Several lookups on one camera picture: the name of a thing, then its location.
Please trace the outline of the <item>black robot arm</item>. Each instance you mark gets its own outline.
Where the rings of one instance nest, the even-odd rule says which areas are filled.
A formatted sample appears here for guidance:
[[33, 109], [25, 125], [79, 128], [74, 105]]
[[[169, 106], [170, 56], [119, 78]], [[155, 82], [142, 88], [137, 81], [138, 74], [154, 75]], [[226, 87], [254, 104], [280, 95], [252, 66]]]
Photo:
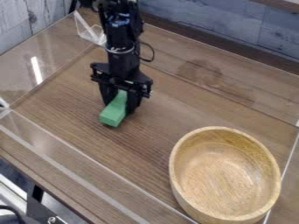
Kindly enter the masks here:
[[154, 80], [141, 70], [145, 21], [139, 0], [101, 0], [98, 14], [107, 37], [107, 63], [90, 64], [91, 80], [99, 85], [106, 105], [115, 100], [121, 90], [127, 93], [126, 113], [130, 115], [142, 100], [150, 97], [154, 85]]

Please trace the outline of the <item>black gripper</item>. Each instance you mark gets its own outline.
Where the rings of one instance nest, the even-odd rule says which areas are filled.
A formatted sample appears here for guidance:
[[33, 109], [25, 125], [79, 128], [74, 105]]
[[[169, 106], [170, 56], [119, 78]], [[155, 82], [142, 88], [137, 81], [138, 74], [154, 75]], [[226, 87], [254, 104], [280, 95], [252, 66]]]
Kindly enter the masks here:
[[143, 97], [149, 98], [154, 80], [141, 71], [139, 51], [117, 54], [110, 52], [109, 63], [93, 62], [91, 79], [99, 84], [99, 91], [106, 105], [118, 95], [118, 90], [126, 90], [126, 112], [131, 115], [141, 106]]

